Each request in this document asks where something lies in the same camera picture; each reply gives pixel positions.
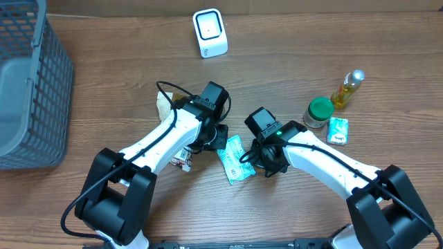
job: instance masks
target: bottle cap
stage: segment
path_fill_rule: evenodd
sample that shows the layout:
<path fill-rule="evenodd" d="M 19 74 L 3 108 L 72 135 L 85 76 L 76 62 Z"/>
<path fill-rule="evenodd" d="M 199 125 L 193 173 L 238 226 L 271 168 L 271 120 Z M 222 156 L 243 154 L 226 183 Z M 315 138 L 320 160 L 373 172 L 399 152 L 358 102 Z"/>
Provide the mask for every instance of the bottle cap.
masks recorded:
<path fill-rule="evenodd" d="M 360 69 L 354 70 L 354 72 L 352 72 L 352 81 L 354 81 L 355 83 L 360 83 L 365 79 L 365 72 L 363 72 Z"/>
<path fill-rule="evenodd" d="M 307 111 L 313 119 L 317 121 L 324 121 L 331 118 L 332 114 L 334 113 L 334 104 L 332 104 L 331 100 L 328 98 L 317 97 L 311 101 Z"/>

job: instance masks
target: small blue package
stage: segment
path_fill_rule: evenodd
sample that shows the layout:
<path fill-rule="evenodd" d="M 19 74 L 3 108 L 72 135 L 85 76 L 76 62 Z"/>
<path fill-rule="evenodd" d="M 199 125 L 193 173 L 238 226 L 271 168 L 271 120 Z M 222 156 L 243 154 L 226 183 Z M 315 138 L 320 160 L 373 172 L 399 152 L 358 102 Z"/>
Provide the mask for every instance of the small blue package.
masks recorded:
<path fill-rule="evenodd" d="M 327 128 L 326 142 L 335 145 L 345 145 L 347 143 L 347 130 L 349 122 L 345 118 L 329 119 L 329 127 Z"/>
<path fill-rule="evenodd" d="M 228 139 L 226 149 L 217 150 L 231 185 L 234 184 L 234 181 L 243 181 L 248 176 L 255 175 L 252 164 L 239 162 L 244 153 L 242 140 L 238 135 Z"/>

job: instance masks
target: plastic crate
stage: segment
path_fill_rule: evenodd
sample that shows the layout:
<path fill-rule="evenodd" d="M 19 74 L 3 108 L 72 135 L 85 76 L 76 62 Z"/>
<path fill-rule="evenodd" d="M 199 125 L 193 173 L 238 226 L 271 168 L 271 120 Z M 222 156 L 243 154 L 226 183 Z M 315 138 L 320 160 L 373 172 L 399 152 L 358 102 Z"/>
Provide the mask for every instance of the plastic crate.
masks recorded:
<path fill-rule="evenodd" d="M 0 169 L 66 155 L 73 65 L 45 15 L 45 0 L 0 1 Z"/>

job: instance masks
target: brown object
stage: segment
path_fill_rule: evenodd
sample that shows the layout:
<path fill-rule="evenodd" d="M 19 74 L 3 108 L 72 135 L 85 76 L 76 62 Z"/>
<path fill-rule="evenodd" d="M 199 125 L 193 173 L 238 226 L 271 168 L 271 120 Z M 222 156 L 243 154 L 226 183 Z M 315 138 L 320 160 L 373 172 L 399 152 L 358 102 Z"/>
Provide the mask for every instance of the brown object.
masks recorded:
<path fill-rule="evenodd" d="M 222 15 L 437 11 L 443 0 L 49 0 L 48 12 L 91 17 L 193 15 L 217 8 Z"/>
<path fill-rule="evenodd" d="M 76 72 L 68 156 L 56 168 L 0 172 L 0 248 L 97 243 L 65 235 L 60 216 L 102 148 L 119 151 L 159 125 L 155 81 L 195 94 L 210 80 L 224 86 L 233 107 L 223 123 L 249 148 L 253 135 L 243 121 L 254 110 L 263 106 L 284 123 L 302 122 L 309 102 L 329 96 L 355 68 L 370 77 L 334 114 L 351 127 L 349 144 L 337 149 L 382 169 L 404 169 L 443 232 L 442 13 L 224 21 L 229 51 L 211 59 L 201 59 L 191 17 L 51 21 Z M 314 133 L 324 141 L 326 129 Z M 276 241 L 327 237 L 350 222 L 345 201 L 309 174 L 294 168 L 271 178 L 260 174 L 231 186 L 217 154 L 209 152 L 194 157 L 189 173 L 167 166 L 146 236 L 188 243 Z M 72 214 L 67 225 L 92 232 Z M 436 245 L 429 236 L 418 248 Z"/>

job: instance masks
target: jar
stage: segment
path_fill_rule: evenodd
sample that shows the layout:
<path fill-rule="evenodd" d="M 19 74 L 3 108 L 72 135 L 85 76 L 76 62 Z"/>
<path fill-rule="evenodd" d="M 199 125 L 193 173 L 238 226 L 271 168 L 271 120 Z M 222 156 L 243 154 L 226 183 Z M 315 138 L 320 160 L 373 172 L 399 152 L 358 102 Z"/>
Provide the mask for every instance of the jar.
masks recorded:
<path fill-rule="evenodd" d="M 320 128 L 326 124 L 334 113 L 334 104 L 325 97 L 317 97 L 311 101 L 303 115 L 303 121 L 311 128 Z"/>

